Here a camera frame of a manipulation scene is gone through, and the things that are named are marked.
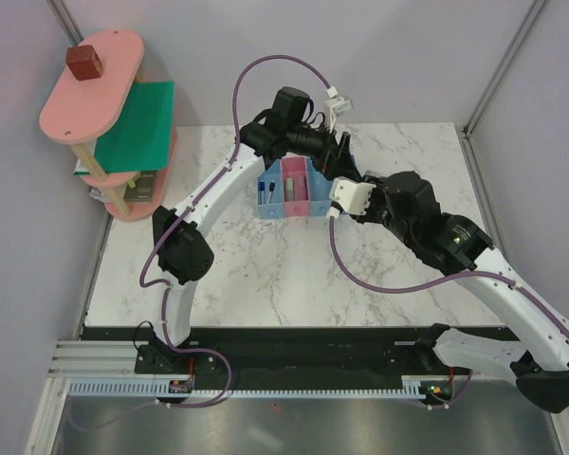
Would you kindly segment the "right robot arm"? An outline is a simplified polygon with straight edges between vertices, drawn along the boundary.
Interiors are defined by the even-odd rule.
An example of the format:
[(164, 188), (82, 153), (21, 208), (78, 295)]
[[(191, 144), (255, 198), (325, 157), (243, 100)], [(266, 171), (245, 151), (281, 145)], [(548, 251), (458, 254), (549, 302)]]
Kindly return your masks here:
[(361, 181), (339, 177), (330, 198), (359, 223), (381, 224), (424, 265), (442, 273), (402, 288), (354, 283), (373, 292), (410, 294), (455, 282), (505, 324), (515, 341), (471, 336), (434, 324), (417, 340), (415, 361), (426, 373), (459, 367), (514, 385), (551, 413), (569, 407), (569, 320), (544, 301), (512, 268), (492, 239), (462, 215), (441, 211), (431, 184), (415, 172)]

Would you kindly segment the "blue cap marker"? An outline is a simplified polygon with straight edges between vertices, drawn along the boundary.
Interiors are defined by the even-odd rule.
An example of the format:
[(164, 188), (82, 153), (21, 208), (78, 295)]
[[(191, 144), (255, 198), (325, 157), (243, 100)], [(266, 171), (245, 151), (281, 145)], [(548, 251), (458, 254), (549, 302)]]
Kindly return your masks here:
[(258, 194), (259, 194), (259, 205), (263, 205), (266, 202), (266, 184), (265, 184), (265, 181), (259, 181), (259, 183), (258, 183)]

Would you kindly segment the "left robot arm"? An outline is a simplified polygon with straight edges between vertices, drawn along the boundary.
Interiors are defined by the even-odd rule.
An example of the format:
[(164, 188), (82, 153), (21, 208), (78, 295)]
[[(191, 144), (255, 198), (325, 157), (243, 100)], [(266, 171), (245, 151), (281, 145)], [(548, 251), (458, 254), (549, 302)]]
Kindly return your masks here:
[(181, 344), (191, 333), (191, 311), (198, 281), (211, 268), (214, 255), (206, 238), (222, 212), (239, 192), (274, 162), (293, 153), (311, 160), (332, 187), (330, 200), (341, 211), (365, 213), (372, 187), (363, 182), (350, 153), (350, 136), (338, 135), (339, 116), (353, 108), (351, 100), (327, 91), (324, 120), (312, 128), (303, 115), (310, 106), (301, 90), (280, 89), (270, 108), (245, 125), (231, 153), (198, 189), (174, 209), (158, 208), (154, 215), (158, 267), (167, 288), (156, 323), (159, 339), (156, 362), (169, 373), (178, 373), (189, 362), (189, 350)]

